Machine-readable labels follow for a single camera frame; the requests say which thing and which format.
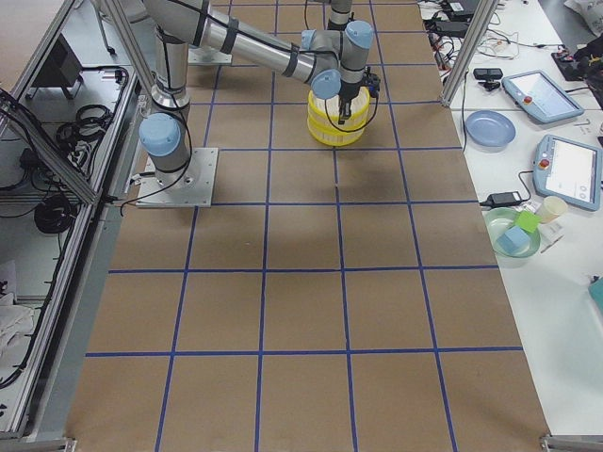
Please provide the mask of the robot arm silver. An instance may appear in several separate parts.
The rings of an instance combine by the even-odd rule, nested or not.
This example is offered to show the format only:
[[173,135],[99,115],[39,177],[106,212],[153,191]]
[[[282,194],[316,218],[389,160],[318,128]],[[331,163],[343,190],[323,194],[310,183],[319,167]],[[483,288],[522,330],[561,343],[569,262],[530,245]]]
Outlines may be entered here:
[[243,57],[260,66],[308,85],[314,96],[327,103],[338,101],[338,110],[325,115],[340,134],[357,134],[369,121],[349,128],[352,101],[362,88],[379,97],[380,79],[370,71],[367,58],[374,29],[351,18],[350,1],[333,1],[326,30],[307,29],[301,43],[287,43],[212,9],[209,1],[147,1],[160,36],[177,44],[207,45],[226,55]]
[[352,1],[351,0],[329,0],[331,8],[330,17],[327,24],[328,30],[344,30],[351,18]]

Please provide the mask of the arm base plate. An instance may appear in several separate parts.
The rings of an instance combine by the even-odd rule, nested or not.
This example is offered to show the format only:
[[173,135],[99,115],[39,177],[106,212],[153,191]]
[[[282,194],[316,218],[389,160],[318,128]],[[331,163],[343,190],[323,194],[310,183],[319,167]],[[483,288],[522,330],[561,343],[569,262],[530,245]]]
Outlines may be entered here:
[[187,63],[191,66],[230,66],[232,56],[212,47],[188,47]]
[[165,166],[160,157],[150,155],[145,166],[153,175],[141,179],[137,207],[181,208],[210,207],[219,159],[218,148],[193,148],[188,167],[165,172],[155,167],[159,163],[167,170],[175,169],[170,162]]

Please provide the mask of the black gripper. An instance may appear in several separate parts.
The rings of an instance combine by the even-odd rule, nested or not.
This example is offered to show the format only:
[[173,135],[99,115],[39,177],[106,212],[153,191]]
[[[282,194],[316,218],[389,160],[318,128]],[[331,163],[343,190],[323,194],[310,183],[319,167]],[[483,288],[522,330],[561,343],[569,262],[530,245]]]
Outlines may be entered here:
[[380,94],[380,77],[371,70],[365,70],[357,82],[341,81],[339,91],[339,122],[345,123],[351,116],[351,101],[359,95],[360,88],[366,88],[370,98]]

